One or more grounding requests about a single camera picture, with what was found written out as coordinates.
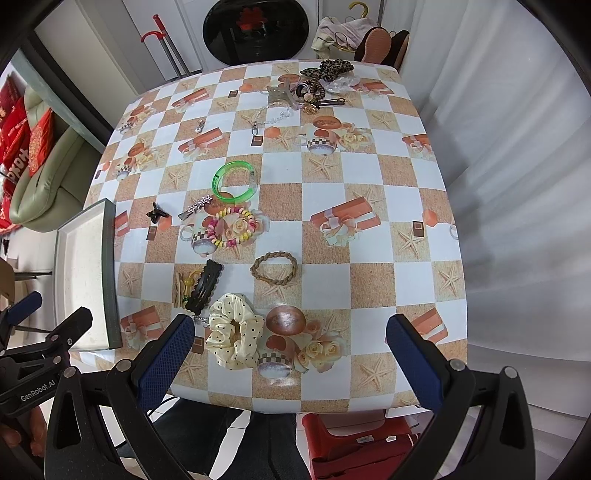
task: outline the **red plastic stool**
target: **red plastic stool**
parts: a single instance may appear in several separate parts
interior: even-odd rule
[[[375,430],[343,437],[332,435],[316,413],[305,415],[302,423],[313,480],[387,480],[418,440],[402,417],[385,419]]]

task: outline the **brown coil hair tie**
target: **brown coil hair tie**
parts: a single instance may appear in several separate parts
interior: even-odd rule
[[[291,269],[290,274],[288,276],[286,276],[286,278],[283,278],[282,280],[275,280],[273,278],[264,277],[259,272],[257,272],[258,267],[261,265],[261,263],[269,260],[270,258],[277,258],[277,257],[286,257],[291,262],[291,266],[293,268]],[[262,280],[264,282],[267,282],[270,285],[287,285],[296,276],[296,272],[297,272],[297,260],[293,257],[292,254],[289,254],[287,252],[270,252],[268,254],[265,254],[262,257],[257,258],[251,267],[251,274],[253,277],[255,277],[257,280]]]

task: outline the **bracelet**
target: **bracelet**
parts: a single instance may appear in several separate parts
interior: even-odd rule
[[[231,213],[237,213],[246,221],[248,222],[248,227],[246,228],[246,232],[242,235],[239,235],[237,238],[232,238],[230,240],[220,240],[216,237],[215,228],[217,223],[220,221],[220,218],[224,218],[226,215],[230,215]],[[242,207],[226,207],[221,212],[216,213],[215,217],[207,226],[207,237],[212,241],[212,243],[216,247],[235,247],[236,245],[240,244],[248,240],[252,237],[252,234],[256,230],[256,219],[254,215]]]
[[[286,278],[283,278],[282,280],[275,280],[274,278],[265,277],[265,276],[261,275],[259,272],[257,272],[258,267],[261,265],[262,262],[267,261],[270,258],[277,258],[277,257],[286,257],[291,262],[292,269],[291,269],[290,274],[288,276],[286,276]],[[262,280],[264,282],[267,282],[270,285],[287,285],[293,279],[293,277],[296,276],[296,272],[297,272],[297,260],[293,257],[292,254],[289,254],[287,252],[271,252],[271,253],[265,254],[262,257],[257,258],[251,267],[251,274],[253,277],[255,277],[257,280]]]
[[[220,194],[219,187],[222,185],[222,179],[225,174],[227,174],[230,170],[234,170],[235,168],[245,168],[248,170],[248,190],[239,195],[238,197],[234,198],[226,198]],[[226,203],[242,203],[247,201],[250,197],[252,197],[256,192],[256,175],[255,175],[255,167],[250,165],[246,161],[231,161],[230,163],[226,163],[222,165],[221,168],[216,172],[213,176],[212,181],[212,190],[213,194],[219,198],[221,201]]]

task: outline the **green leather sofa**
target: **green leather sofa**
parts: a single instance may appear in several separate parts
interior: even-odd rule
[[[25,90],[25,109],[31,129],[49,106],[31,88]],[[12,203],[12,223],[50,232],[82,211],[100,152],[54,114],[54,146],[32,176],[28,169],[18,180]]]

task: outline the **scrunchie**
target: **scrunchie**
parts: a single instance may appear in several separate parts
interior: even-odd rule
[[[240,324],[240,340],[232,346],[233,320]],[[212,332],[205,341],[205,348],[216,356],[219,365],[229,370],[255,368],[256,341],[261,336],[263,323],[263,318],[255,315],[242,297],[226,293],[209,307]]]

